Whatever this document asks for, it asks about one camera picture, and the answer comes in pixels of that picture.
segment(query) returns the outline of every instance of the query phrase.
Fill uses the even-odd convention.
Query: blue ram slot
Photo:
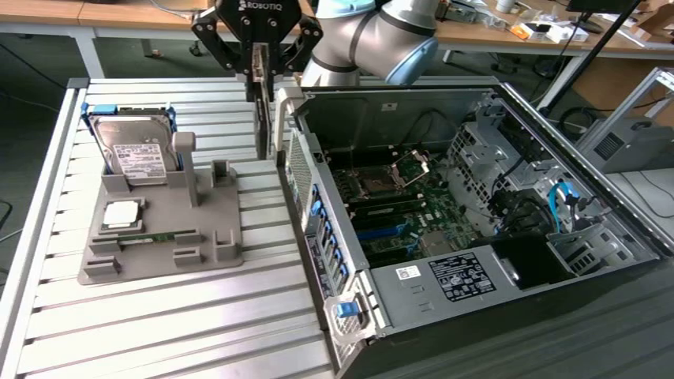
[[[386,238],[386,237],[396,237],[400,235],[406,224],[398,225],[396,227],[387,227],[383,229],[376,229],[374,231],[362,231],[356,233],[359,241],[367,241],[370,239]]]

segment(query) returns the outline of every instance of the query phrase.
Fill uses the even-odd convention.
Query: floor
[[[20,36],[1,34],[0,43],[60,84],[65,85],[69,77],[87,76],[73,39],[60,36],[33,36],[25,39]],[[188,41],[152,41],[152,47],[163,53],[160,58],[143,56],[140,40],[97,39],[96,43],[103,68],[109,78],[227,76],[208,55],[193,57],[188,53],[187,49],[191,44]],[[444,65],[440,58],[442,53],[439,52],[426,75],[472,75],[464,69]],[[495,62],[495,57],[488,54],[454,54],[452,58],[452,62],[459,66],[470,67],[484,74],[495,75],[502,81],[510,82],[527,98],[541,80],[531,71],[534,60],[534,56],[522,56],[518,73],[507,75],[491,71],[490,65]],[[63,90],[45,81],[3,50],[0,50],[0,63],[3,66],[0,72],[0,112],[3,114],[3,122],[0,123],[3,130],[0,134],[0,172],[3,173],[0,199],[13,205],[12,215],[0,231],[1,238],[23,227],[57,117],[55,111],[9,99],[3,93],[57,109]],[[543,83],[538,95],[542,94],[549,83],[550,81]],[[559,110],[577,106],[579,103],[586,105],[575,93],[569,93],[557,112],[553,113],[553,117]],[[17,241],[19,238],[13,237],[0,242],[1,268],[9,268],[12,264]],[[0,273],[0,283],[3,282],[4,274]]]

